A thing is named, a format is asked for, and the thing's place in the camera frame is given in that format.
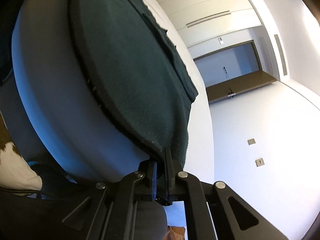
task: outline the electrical socket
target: electrical socket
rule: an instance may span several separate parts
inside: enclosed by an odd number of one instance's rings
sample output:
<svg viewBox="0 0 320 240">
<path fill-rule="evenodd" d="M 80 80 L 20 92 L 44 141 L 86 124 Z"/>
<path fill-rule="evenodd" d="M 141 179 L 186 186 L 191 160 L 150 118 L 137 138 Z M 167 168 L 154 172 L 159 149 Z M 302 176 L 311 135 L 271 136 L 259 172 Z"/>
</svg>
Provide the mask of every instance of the electrical socket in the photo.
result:
<svg viewBox="0 0 320 240">
<path fill-rule="evenodd" d="M 263 159 L 260 158 L 260 159 L 256 160 L 256 164 L 257 164 L 257 167 L 260 167 L 260 166 L 264 165 Z"/>
<path fill-rule="evenodd" d="M 249 145 L 252 145 L 252 144 L 255 144 L 255 143 L 256 143 L 256 141 L 254 140 L 254 138 L 248 140 L 248 144 Z"/>
</svg>

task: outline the air vent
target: air vent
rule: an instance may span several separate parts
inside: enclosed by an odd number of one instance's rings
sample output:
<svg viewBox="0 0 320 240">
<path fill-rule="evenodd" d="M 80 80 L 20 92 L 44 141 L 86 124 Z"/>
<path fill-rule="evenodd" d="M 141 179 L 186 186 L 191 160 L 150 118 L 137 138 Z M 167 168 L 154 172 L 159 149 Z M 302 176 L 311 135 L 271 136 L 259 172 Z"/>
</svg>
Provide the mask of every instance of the air vent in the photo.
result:
<svg viewBox="0 0 320 240">
<path fill-rule="evenodd" d="M 283 75 L 286 76 L 288 74 L 287 72 L 287 65 L 285 63 L 285 59 L 284 59 L 284 54 L 283 54 L 283 49 L 280 43 L 280 39 L 278 34 L 275 35 L 276 38 L 276 43 L 278 45 L 278 49 L 279 49 L 279 53 L 280 53 L 280 57 L 281 57 L 281 63 L 282 63 L 282 70 L 283 70 Z"/>
</svg>

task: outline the white pillow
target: white pillow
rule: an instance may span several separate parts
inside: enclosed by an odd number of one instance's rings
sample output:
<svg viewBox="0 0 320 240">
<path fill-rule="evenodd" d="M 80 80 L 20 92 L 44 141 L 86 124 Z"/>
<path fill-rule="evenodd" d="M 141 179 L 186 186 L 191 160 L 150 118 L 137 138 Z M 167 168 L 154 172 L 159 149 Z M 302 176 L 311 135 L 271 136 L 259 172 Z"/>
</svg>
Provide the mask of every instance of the white pillow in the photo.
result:
<svg viewBox="0 0 320 240">
<path fill-rule="evenodd" d="M 41 190 L 42 179 L 27 164 L 0 117 L 0 187 Z"/>
</svg>

